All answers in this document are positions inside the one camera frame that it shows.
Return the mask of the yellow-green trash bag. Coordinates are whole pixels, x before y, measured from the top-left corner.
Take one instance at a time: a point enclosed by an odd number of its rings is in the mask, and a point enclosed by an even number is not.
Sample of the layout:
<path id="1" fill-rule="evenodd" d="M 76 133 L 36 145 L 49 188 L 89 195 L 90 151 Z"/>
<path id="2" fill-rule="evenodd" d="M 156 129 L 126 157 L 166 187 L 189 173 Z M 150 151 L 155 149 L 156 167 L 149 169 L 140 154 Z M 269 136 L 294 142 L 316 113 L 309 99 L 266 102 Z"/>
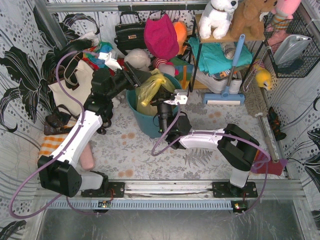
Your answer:
<path id="1" fill-rule="evenodd" d="M 146 116 L 154 116 L 156 114 L 157 108 L 151 106 L 150 102 L 160 87 L 166 83 L 164 75 L 157 68 L 150 73 L 151 77 L 135 90 L 137 97 L 136 111 Z"/>

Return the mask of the teal plastic trash bin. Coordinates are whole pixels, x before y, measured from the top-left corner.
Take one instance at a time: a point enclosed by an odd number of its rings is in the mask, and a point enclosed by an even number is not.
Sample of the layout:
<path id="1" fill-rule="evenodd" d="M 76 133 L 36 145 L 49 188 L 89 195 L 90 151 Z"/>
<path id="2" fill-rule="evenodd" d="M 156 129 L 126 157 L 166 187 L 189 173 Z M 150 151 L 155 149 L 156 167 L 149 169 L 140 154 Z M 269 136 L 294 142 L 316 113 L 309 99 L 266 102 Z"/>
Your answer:
<path id="1" fill-rule="evenodd" d="M 157 108 L 155 109 L 155 114 L 153 116 L 145 115 L 136 111 L 137 98 L 135 89 L 126 91 L 126 100 L 129 108 L 133 112 L 140 130 L 151 139 L 159 138 L 161 134 L 159 133 L 159 119 L 157 115 Z"/>

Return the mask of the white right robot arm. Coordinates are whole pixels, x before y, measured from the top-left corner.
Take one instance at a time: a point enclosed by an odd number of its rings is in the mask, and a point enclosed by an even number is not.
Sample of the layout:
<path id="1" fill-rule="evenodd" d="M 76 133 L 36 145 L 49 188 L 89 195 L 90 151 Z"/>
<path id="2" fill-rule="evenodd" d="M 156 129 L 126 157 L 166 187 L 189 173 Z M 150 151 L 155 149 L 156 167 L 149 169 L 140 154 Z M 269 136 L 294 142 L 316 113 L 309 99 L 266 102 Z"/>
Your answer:
<path id="1" fill-rule="evenodd" d="M 232 166 L 228 182 L 212 184 L 216 198 L 256 198 L 256 184 L 248 181 L 249 172 L 257 154 L 259 142 L 235 124 L 229 123 L 218 130 L 192 130 L 186 113 L 173 113 L 173 106 L 188 100 L 182 89 L 170 92 L 160 87 L 150 104 L 157 108 L 159 133 L 173 149 L 218 149 Z"/>

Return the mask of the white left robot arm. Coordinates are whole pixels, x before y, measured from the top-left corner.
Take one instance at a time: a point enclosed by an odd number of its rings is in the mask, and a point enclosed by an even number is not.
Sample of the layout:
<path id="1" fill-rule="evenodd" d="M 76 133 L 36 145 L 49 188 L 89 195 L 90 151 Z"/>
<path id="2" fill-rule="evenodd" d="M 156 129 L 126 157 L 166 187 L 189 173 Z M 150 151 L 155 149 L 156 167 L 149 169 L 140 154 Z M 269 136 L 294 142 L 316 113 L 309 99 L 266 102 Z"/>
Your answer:
<path id="1" fill-rule="evenodd" d="M 151 75 L 134 68 L 129 62 L 125 62 L 124 68 L 118 69 L 115 75 L 106 68 L 93 72 L 90 95 L 82 105 L 75 126 L 50 156 L 41 156 L 37 162 L 44 189 L 70 198 L 78 192 L 90 197 L 105 197 L 112 192 L 106 174 L 98 171 L 80 174 L 76 166 L 93 134 L 111 125 L 112 99 L 123 90 L 141 86 Z"/>

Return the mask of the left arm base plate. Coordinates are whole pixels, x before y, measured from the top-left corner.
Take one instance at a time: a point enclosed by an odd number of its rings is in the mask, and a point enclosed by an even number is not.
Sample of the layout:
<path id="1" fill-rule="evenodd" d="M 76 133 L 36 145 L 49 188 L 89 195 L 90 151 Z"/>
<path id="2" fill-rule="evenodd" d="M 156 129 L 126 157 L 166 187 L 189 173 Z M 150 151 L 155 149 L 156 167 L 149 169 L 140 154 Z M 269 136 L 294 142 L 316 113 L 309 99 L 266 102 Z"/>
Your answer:
<path id="1" fill-rule="evenodd" d="M 124 182 L 104 182 L 98 189 L 88 189 L 81 192 L 83 198 L 123 198 L 125 193 Z"/>

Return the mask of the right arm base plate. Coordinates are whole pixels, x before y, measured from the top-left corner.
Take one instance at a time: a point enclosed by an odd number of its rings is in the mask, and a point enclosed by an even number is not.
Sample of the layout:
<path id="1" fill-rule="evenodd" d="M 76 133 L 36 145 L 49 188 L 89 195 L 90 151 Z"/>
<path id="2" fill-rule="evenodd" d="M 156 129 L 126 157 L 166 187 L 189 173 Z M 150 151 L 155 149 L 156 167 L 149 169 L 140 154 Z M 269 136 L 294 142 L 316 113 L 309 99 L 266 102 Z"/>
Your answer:
<path id="1" fill-rule="evenodd" d="M 257 198 L 256 183 L 247 181 L 244 187 L 232 185 L 229 181 L 212 182 L 212 192 L 215 198 Z"/>

